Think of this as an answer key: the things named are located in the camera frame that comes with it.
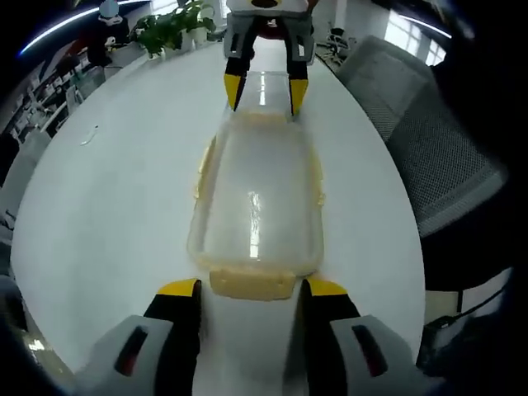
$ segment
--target potted plant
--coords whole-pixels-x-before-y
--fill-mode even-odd
[[[207,32],[214,31],[216,25],[210,17],[201,16],[206,10],[213,10],[203,1],[189,2],[166,15],[149,15],[139,19],[130,33],[130,39],[142,45],[152,58],[160,55],[187,52],[207,41]]]
[[[209,16],[205,16],[205,10],[210,10]],[[181,8],[181,15],[186,31],[191,35],[196,48],[201,47],[207,41],[207,34],[215,31],[216,25],[211,18],[215,14],[210,4],[204,4],[202,0],[187,3]]]

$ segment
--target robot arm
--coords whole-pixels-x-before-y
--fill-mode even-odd
[[[228,29],[224,55],[228,59],[224,84],[228,101],[235,111],[242,96],[253,43],[270,21],[285,42],[287,71],[290,80],[290,110],[295,115],[308,87],[308,65],[314,61],[312,17],[306,0],[231,0],[228,1]]]

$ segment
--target green plant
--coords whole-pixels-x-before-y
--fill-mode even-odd
[[[187,3],[166,15],[149,15],[139,19],[130,32],[130,39],[140,43],[152,58],[160,55],[163,47],[179,50],[182,47],[183,31],[192,31],[204,27],[209,32],[216,25],[209,17],[200,17],[206,9],[213,9],[210,4],[197,0]]]
[[[183,14],[182,19],[186,31],[192,31],[199,27],[204,27],[209,32],[215,31],[216,25],[211,18],[207,16],[200,17],[200,14],[207,9],[213,10],[214,15],[214,8],[210,4],[204,4],[202,0],[189,2],[182,8],[178,15]]]

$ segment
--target gray office chair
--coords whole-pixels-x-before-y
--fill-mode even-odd
[[[337,77],[393,156],[416,216],[427,270],[426,256],[435,255],[424,249],[427,237],[494,197],[507,183],[507,170],[467,135],[444,103],[431,69],[406,51],[368,37]],[[449,238],[437,246],[449,248]]]

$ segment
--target round white table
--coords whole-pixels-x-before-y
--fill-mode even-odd
[[[281,48],[259,40],[252,68],[284,69]],[[162,285],[207,279],[186,239],[197,170],[226,106],[224,66],[221,45],[134,61],[70,116],[35,170],[16,221],[12,267],[35,322],[74,371],[106,331],[143,314]],[[416,358],[422,254],[393,160],[318,60],[299,122],[323,167],[321,272],[348,290],[361,314],[403,337]],[[204,294],[195,394],[277,394],[270,378],[284,368],[294,299],[235,300],[207,287]],[[246,378],[253,369],[259,373]]]

